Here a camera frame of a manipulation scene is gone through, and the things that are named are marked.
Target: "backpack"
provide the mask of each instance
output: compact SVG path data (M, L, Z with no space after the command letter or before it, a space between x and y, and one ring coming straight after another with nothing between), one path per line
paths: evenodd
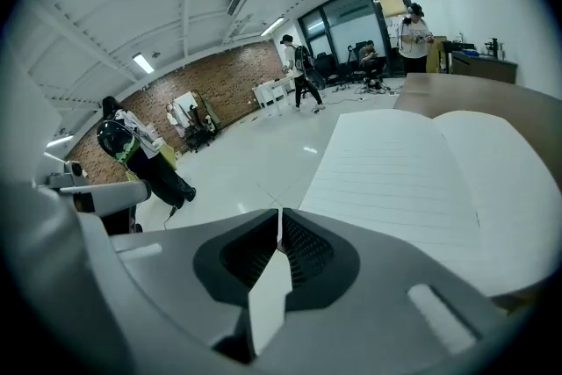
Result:
M141 146L140 137L117 120L104 120L99 125L97 142L106 154L125 166Z
M304 46L295 47L295 68L306 73L309 69L314 69L314 58Z

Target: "white floor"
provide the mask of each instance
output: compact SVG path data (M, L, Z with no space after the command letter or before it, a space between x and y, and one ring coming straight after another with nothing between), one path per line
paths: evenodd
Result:
M395 89L404 79L386 83ZM177 173L197 188L197 197L186 202L166 228L189 227L260 208L298 208L339 115L393 108L396 102L388 94L355 94L360 86L353 84L338 92L325 89L326 110L318 114L312 113L311 97L303 101L300 112L283 100L281 116L275 106L269 106L228 127L209 148L183 155ZM145 232L162 230L169 211L170 206L153 195L139 205L137 221Z

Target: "brick wall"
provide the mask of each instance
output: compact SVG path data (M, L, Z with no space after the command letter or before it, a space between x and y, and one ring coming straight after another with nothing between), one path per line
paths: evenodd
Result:
M237 47L170 72L121 104L143 123L152 122L160 136L179 149L182 142L166 119L168 102L189 90L198 90L227 126L258 107L252 87L282 76L281 66L270 41ZM123 168L98 146L96 131L97 124L78 141L67 159L82 164L91 184L125 181Z

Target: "fluorescent light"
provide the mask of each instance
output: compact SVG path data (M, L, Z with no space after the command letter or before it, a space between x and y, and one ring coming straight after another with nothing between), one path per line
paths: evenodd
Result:
M270 34L271 32L273 32L278 26L279 24L281 24L283 21L285 20L285 18L279 18L278 20L276 20L273 24L271 24L269 26L269 28L263 32L260 36L265 36L266 34Z
M56 146L57 144L61 144L62 142L69 141L72 138L74 138L74 136L72 136L72 134L71 134L70 136L65 136L64 138L60 138L59 140L51 141L47 144L47 147Z
M314 25L309 26L308 30L312 30L313 28L317 27L318 25L322 25L322 24L324 24L324 22L320 21L318 24L314 24Z
M152 66L148 64L148 61L145 60L142 54L137 54L133 57L134 62L136 62L139 66L141 66L147 74L154 72L155 70L152 69Z

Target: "notebook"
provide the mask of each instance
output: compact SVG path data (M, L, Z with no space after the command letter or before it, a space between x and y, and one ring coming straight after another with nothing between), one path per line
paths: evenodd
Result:
M410 242L488 296L554 272L562 195L504 119L343 114L300 209Z

